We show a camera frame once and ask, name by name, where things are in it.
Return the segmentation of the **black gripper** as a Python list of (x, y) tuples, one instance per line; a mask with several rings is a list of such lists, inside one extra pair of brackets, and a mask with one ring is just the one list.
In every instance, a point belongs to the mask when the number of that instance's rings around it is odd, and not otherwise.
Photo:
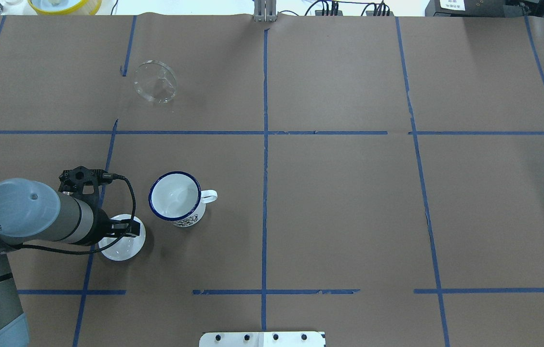
[(110, 219), (105, 211), (96, 209), (94, 211), (93, 227), (88, 233), (88, 245), (98, 243), (105, 237), (111, 239), (135, 238), (139, 233), (127, 230), (114, 230), (112, 228), (139, 228), (139, 222), (131, 219)]

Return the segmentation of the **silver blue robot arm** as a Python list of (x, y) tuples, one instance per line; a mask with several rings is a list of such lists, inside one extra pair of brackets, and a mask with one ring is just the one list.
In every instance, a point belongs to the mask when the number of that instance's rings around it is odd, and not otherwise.
[(74, 251), (34, 245), (34, 240), (89, 246), (110, 238), (115, 246), (140, 235), (135, 216), (111, 219), (99, 206), (100, 186), (121, 175), (100, 172), (99, 178), (66, 178), (59, 190), (38, 181), (12, 178), (0, 182), (0, 347), (26, 347), (29, 329), (8, 253), (43, 250), (59, 254)]

